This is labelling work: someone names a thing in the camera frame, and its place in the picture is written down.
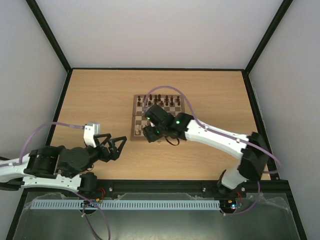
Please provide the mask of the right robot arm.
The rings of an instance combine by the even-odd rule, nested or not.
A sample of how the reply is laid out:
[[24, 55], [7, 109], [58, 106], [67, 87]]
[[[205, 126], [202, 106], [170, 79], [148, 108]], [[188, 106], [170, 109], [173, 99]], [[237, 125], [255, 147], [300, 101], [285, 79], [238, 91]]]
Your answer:
[[269, 156], [266, 143], [257, 132], [245, 135], [225, 131], [207, 125], [184, 112], [173, 116], [159, 105], [150, 107], [144, 116], [150, 124], [142, 131], [150, 143], [160, 138], [192, 141], [221, 150], [236, 158], [239, 161], [238, 165], [224, 170], [217, 183], [218, 191], [224, 196], [229, 196], [246, 181], [260, 181], [265, 173]]

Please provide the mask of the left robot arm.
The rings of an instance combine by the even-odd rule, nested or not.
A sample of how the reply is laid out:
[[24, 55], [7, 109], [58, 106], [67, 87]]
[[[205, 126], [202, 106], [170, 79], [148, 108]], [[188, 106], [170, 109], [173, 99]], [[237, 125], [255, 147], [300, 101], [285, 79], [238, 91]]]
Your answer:
[[46, 188], [92, 196], [98, 191], [98, 178], [91, 172], [97, 161], [115, 161], [120, 157], [126, 136], [93, 136], [93, 143], [71, 149], [45, 146], [22, 158], [0, 162], [0, 188], [3, 191]]

